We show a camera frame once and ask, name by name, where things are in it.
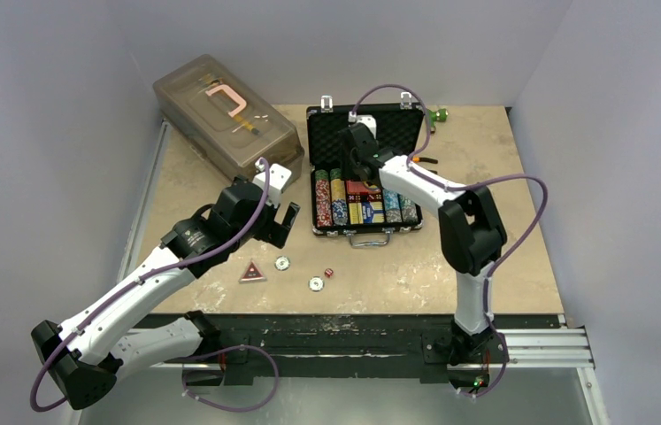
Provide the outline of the red card deck box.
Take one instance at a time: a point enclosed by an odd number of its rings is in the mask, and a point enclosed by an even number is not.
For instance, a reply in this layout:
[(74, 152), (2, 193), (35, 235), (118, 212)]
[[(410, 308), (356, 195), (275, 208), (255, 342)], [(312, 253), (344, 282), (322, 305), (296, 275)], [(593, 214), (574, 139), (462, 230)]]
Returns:
[(373, 197), (378, 197), (380, 194), (377, 195), (367, 195), (365, 193), (365, 185), (367, 183), (364, 182), (356, 182), (356, 181), (346, 181), (346, 192), (347, 194), (362, 194), (365, 195), (366, 197), (373, 196)]

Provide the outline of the blue yellow card deck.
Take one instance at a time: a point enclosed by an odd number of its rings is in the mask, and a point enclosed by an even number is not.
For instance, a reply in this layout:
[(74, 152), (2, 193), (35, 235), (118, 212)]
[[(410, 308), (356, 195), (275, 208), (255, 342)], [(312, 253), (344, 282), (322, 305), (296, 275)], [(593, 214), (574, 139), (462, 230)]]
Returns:
[(351, 202), (349, 204), (351, 225), (378, 224), (385, 221), (385, 210), (381, 201)]

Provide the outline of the red triangle all-in marker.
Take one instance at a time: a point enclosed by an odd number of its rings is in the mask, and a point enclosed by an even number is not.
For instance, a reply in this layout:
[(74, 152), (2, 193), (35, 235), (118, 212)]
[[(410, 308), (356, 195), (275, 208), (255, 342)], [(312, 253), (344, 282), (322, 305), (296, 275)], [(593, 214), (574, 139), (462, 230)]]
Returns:
[(244, 269), (239, 278), (239, 283), (253, 283), (253, 282), (266, 282), (267, 277), (257, 266), (254, 260), (251, 260), (247, 267)]

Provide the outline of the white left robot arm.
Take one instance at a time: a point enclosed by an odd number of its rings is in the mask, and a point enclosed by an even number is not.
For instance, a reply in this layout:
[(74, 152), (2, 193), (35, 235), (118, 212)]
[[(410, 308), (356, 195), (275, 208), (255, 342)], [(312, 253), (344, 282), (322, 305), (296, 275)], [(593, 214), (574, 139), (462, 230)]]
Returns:
[(157, 363), (215, 359), (223, 367), (228, 353), (251, 351), (247, 344), (226, 347), (220, 330), (200, 311), (159, 328), (129, 331), (249, 240), (284, 247), (300, 208), (291, 203), (282, 222), (274, 217), (292, 173), (265, 158), (256, 168), (252, 180), (235, 177), (215, 203), (176, 222), (140, 266), (91, 306), (60, 323), (34, 327), (31, 338), (42, 362), (29, 396), (34, 411), (64, 403), (82, 410), (118, 381)]

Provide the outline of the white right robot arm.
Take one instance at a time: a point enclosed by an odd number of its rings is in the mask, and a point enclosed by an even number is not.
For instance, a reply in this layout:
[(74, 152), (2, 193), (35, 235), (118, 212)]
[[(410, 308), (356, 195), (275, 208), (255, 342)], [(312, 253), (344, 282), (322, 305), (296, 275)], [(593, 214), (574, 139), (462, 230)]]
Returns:
[(457, 275), (451, 347), (460, 359), (475, 359), (494, 334), (490, 270), (507, 240), (489, 189), (449, 181), (381, 146), (370, 115), (350, 113), (339, 135), (355, 177), (410, 199), (438, 220), (442, 255)]

